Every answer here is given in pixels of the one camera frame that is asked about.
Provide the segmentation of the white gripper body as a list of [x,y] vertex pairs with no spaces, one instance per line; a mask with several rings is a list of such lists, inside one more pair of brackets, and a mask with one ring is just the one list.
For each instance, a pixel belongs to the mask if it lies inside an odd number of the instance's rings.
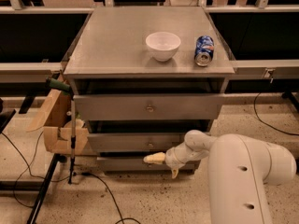
[[178,170],[190,159],[191,149],[185,145],[179,145],[168,149],[165,153],[165,163],[171,170]]

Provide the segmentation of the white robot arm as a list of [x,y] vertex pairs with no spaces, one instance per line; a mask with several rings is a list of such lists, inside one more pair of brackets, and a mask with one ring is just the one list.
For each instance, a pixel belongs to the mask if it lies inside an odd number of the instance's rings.
[[187,162],[203,158],[208,158],[212,224],[272,224],[264,186],[295,177],[296,161],[287,148],[240,134],[214,137],[191,130],[180,145],[144,162],[164,163],[176,177]]

